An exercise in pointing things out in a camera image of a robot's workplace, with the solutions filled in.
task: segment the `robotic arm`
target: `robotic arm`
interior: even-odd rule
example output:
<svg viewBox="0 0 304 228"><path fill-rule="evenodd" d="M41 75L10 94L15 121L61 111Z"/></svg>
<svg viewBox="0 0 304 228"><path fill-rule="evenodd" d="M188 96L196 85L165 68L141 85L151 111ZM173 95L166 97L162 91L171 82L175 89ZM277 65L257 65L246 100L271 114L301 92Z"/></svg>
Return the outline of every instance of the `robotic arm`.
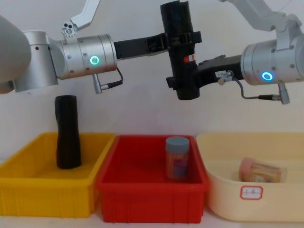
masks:
<svg viewBox="0 0 304 228"><path fill-rule="evenodd" d="M25 57L29 60L31 56L31 61L21 61L19 71L11 70L6 62L1 61L0 69L6 69L6 74L0 72L0 90L4 85L2 92L13 89L19 92L56 85L58 78L63 80L93 75L96 93L101 93L122 84L123 78L106 85L101 85L98 79L99 73L117 70L118 59L168 51L173 76L167 78L167 83L177 91L180 100L199 97L200 88L207 84L218 82L223 85L227 81L236 81L241 86L242 97L245 99L280 100L283 104L289 103L285 82L304 80L304 35L300 30L301 22L295 15L286 16L271 11L263 0L228 1L237 7L253 28L265 31L275 29L277 39L249 45L240 56L219 56L197 65L194 49L195 44L201 42L201 35L200 32L193 31L188 2L173 1L161 6L164 33L113 42L109 35L76 37L77 31L91 23L99 4L99 0L87 0L81 14L64 22L61 29L63 41L54 41L45 32L31 31L22 34L15 31L25 42L20 43L22 47L11 46L14 47L13 51L26 52ZM17 37L10 39L3 35L0 38L6 43L17 40ZM9 52L2 46L0 48L4 55ZM242 79L251 85L278 84L279 94L245 97L240 82Z"/></svg>

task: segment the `black tube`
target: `black tube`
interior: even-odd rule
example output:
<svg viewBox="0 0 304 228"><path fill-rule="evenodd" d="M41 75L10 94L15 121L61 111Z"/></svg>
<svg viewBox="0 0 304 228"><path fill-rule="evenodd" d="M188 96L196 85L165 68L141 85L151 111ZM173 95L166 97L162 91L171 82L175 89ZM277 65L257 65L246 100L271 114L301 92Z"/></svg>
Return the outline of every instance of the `black tube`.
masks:
<svg viewBox="0 0 304 228"><path fill-rule="evenodd" d="M81 165L76 96L56 97L55 114L58 124L57 167L76 168Z"/></svg>
<svg viewBox="0 0 304 228"><path fill-rule="evenodd" d="M195 42L189 3L173 1L163 4L161 17L168 39L168 52L177 96L180 100L195 99L200 96L200 89L191 78L197 65L193 60Z"/></svg>

